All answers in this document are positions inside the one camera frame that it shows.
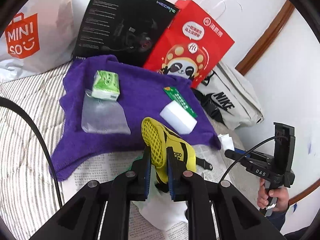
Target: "purple towel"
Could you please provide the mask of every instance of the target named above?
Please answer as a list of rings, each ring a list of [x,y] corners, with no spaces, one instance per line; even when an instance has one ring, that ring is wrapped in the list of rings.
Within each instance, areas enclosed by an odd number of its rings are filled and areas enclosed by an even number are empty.
[[[84,90],[91,89],[97,70],[118,73],[119,104],[131,130],[131,134],[92,134],[81,128]],[[198,123],[191,134],[181,136],[191,145],[204,144],[220,149],[217,134],[190,89],[190,81],[170,75],[159,75],[143,68],[119,63],[115,56],[90,57],[76,60],[65,78],[66,95],[60,99],[65,112],[63,136],[52,154],[53,166],[59,181],[71,173],[88,158],[101,153],[143,150],[141,122],[149,116],[165,126],[172,127],[160,117],[161,110],[171,102],[164,87],[176,87],[191,108],[196,112]]]

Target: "person's hand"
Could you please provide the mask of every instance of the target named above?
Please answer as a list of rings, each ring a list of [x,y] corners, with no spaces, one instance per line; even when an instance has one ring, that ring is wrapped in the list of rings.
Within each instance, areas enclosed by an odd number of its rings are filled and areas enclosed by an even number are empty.
[[[258,191],[257,204],[259,208],[264,209],[268,205],[268,197],[277,197],[277,204],[273,211],[285,211],[288,208],[289,193],[287,188],[277,188],[269,191],[269,196],[264,187],[265,179],[260,178],[260,188]]]

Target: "clear plastic pouch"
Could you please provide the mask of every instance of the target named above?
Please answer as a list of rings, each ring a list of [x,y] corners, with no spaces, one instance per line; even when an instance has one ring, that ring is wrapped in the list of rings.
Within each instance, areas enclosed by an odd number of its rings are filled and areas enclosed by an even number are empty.
[[[81,127],[87,133],[131,134],[122,106],[118,102],[91,97],[85,90]]]

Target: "newspaper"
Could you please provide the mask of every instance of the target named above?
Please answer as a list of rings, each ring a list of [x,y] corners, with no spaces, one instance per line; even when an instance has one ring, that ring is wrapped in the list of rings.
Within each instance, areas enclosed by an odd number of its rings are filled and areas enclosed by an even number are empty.
[[[226,171],[226,166],[222,160],[219,151],[214,151],[208,146],[193,146],[196,156],[203,158],[213,165],[213,170],[204,170],[197,167],[197,173],[204,179],[218,182]],[[82,163],[72,175],[62,182],[63,196],[67,202],[78,190],[80,190],[88,181],[95,179],[100,183],[113,180],[117,175],[129,170],[132,162],[139,156],[142,151],[135,152],[117,152],[94,156]],[[216,236],[218,230],[213,213]],[[164,239],[164,240],[187,240],[188,223],[179,222],[167,231],[159,230],[151,225],[139,212],[139,209],[131,203],[129,218],[129,239],[130,240],[147,240],[147,239]]]

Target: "wooden trim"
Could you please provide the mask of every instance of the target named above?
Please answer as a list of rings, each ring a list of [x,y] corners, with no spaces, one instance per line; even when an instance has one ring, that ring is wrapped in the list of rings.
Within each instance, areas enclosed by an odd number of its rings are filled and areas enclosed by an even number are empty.
[[[294,5],[289,0],[284,3],[268,29],[266,29],[260,39],[249,50],[244,59],[236,66],[236,70],[238,70],[242,75],[245,75],[253,67],[253,65],[278,36],[282,27],[289,20],[294,8]]]
[[[295,197],[289,199],[289,205],[297,203],[298,201],[302,200],[304,197],[308,196],[311,192],[316,190],[320,186],[320,179],[318,179],[314,184],[310,187],[302,191],[300,194],[296,195]]]

